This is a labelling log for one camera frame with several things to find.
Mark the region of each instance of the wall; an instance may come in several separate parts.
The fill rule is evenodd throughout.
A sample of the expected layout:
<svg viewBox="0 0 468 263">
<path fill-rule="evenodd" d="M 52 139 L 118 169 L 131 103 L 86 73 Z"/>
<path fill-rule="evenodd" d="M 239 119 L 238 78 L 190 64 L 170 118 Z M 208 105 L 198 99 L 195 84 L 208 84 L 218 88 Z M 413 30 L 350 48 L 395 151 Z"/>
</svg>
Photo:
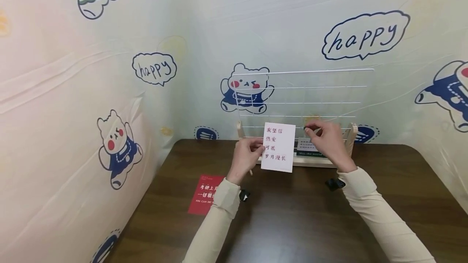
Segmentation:
<svg viewBox="0 0 468 263">
<path fill-rule="evenodd" d="M 0 0 L 1 261 L 101 262 L 177 140 L 236 138 L 234 69 L 375 69 L 358 142 L 414 147 L 468 211 L 462 2 Z"/>
</svg>

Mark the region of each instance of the red card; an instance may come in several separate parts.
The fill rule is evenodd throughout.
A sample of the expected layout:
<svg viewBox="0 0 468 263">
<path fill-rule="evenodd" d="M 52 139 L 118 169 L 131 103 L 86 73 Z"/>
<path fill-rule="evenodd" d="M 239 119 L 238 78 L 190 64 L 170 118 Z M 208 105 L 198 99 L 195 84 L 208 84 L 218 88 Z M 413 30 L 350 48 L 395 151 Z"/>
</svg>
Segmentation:
<svg viewBox="0 0 468 263">
<path fill-rule="evenodd" d="M 213 204 L 213 196 L 223 179 L 224 176 L 201 175 L 192 202 L 188 208 L 188 213 L 198 215 L 208 214 Z"/>
</svg>

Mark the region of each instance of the small card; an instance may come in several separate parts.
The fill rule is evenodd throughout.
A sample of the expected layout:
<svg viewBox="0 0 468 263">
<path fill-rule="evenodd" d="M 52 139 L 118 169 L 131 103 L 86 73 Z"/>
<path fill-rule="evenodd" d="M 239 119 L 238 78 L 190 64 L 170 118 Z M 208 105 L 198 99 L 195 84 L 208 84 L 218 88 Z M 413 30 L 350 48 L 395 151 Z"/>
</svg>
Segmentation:
<svg viewBox="0 0 468 263">
<path fill-rule="evenodd" d="M 295 135 L 296 125 L 266 122 L 261 168 L 292 173 Z"/>
<path fill-rule="evenodd" d="M 188 208 L 188 213 L 206 215 L 210 211 L 213 204 L 213 196 L 218 189 L 219 184 L 223 181 L 224 176 L 200 176 L 197 189 L 193 195 L 192 202 Z"/>
<path fill-rule="evenodd" d="M 310 138 L 298 138 L 297 141 L 297 156 L 314 156 L 314 157 L 325 157 L 322 155 L 317 147 L 310 141 Z"/>
<path fill-rule="evenodd" d="M 310 141 L 310 138 L 298 138 L 297 150 L 301 151 L 318 151 L 314 144 Z"/>
</svg>

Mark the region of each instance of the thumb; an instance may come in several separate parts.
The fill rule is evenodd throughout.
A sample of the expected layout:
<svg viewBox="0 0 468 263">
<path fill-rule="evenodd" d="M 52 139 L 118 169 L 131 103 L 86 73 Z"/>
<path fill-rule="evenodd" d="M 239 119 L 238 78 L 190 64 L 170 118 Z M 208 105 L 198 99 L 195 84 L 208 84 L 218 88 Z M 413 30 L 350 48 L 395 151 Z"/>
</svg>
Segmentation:
<svg viewBox="0 0 468 263">
<path fill-rule="evenodd" d="M 314 132 L 312 129 L 310 129 L 310 128 L 307 128 L 307 127 L 306 127 L 306 128 L 304 129 L 304 131 L 305 131 L 305 133 L 310 137 L 310 140 L 314 140 L 315 138 L 318 137 L 317 134 L 315 134 L 315 132 Z"/>
<path fill-rule="evenodd" d="M 264 152 L 264 150 L 265 150 L 265 147 L 264 147 L 264 146 L 261 146 L 261 147 L 259 147 L 258 149 L 256 149 L 255 152 L 253 152 L 253 153 L 255 153 L 255 155 L 257 156 L 257 158 L 259 158 L 259 157 L 262 155 L 262 153 Z"/>
</svg>

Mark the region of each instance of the hand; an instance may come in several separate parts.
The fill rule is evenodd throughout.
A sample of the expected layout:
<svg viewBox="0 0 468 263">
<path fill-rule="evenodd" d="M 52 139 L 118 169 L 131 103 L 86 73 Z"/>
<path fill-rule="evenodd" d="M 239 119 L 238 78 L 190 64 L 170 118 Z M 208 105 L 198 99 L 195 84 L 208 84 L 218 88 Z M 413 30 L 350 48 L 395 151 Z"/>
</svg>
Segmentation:
<svg viewBox="0 0 468 263">
<path fill-rule="evenodd" d="M 310 121 L 305 125 L 305 133 L 315 147 L 338 167 L 338 171 L 349 173 L 357 170 L 346 151 L 339 124 L 319 120 Z"/>
<path fill-rule="evenodd" d="M 227 174 L 226 180 L 239 185 L 244 176 L 255 167 L 264 150 L 262 138 L 242 138 L 237 141 L 231 170 Z"/>
</svg>

